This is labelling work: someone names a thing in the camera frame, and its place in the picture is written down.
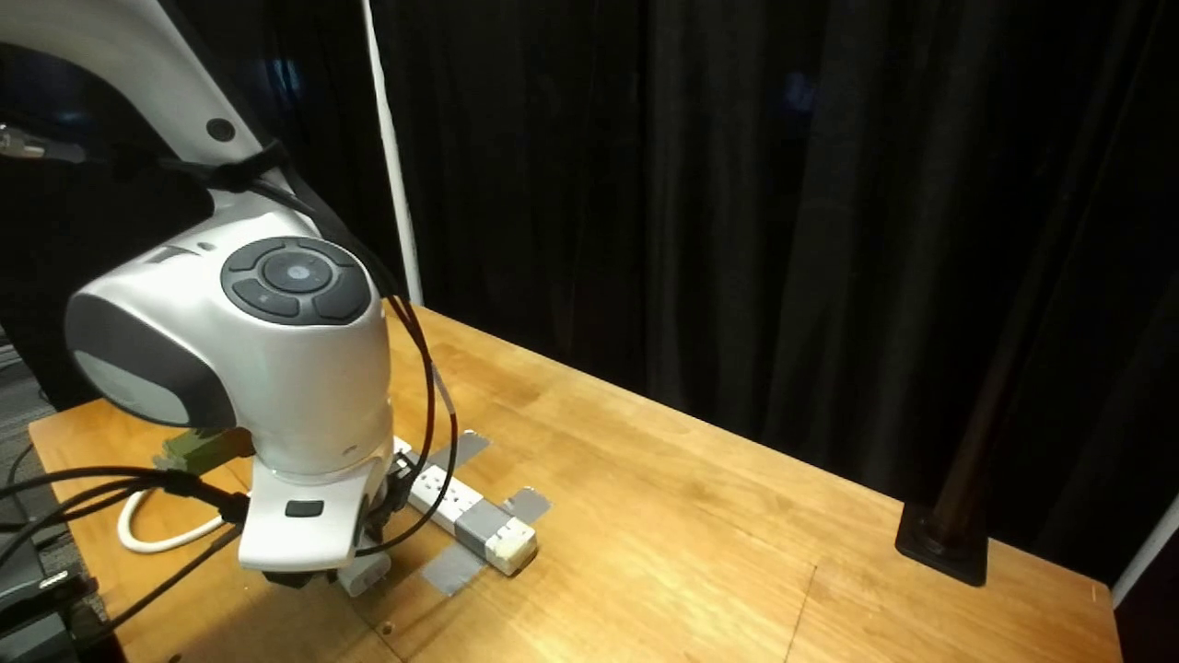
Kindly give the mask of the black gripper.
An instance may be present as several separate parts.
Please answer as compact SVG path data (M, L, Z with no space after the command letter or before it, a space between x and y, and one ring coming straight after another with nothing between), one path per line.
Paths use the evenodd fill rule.
M328 477L297 477L254 463L241 562L269 578L350 569L375 544L364 517L385 491L385 460L364 460Z

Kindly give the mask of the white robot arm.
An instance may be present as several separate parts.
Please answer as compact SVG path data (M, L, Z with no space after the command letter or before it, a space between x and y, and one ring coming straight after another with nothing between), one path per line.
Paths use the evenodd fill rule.
M97 73L210 174L208 219L69 294L83 377L134 417L250 434L245 566L355 566L395 429L385 287L350 231L263 143L161 0L0 0L0 41Z

